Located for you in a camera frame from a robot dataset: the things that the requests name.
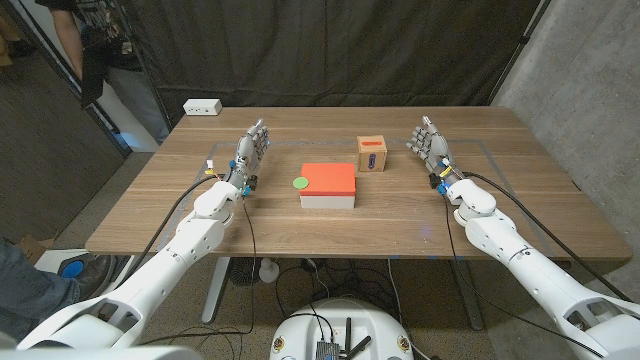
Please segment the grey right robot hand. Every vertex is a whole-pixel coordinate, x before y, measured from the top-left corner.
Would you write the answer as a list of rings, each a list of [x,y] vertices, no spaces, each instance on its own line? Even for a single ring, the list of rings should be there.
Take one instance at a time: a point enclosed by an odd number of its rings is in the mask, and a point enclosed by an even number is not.
[[[417,126],[406,147],[415,153],[429,171],[429,183],[432,189],[441,194],[463,176],[457,170],[452,152],[444,136],[428,116],[422,117],[422,126]]]

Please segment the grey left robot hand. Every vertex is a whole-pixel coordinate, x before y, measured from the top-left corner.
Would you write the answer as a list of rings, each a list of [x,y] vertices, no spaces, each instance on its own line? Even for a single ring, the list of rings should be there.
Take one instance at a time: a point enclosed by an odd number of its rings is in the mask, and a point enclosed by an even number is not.
[[[268,128],[264,125],[264,119],[259,118],[240,138],[235,157],[230,162],[230,170],[225,175],[225,181],[234,185],[243,194],[246,193],[247,188],[254,190],[257,182],[256,173],[269,145]]]

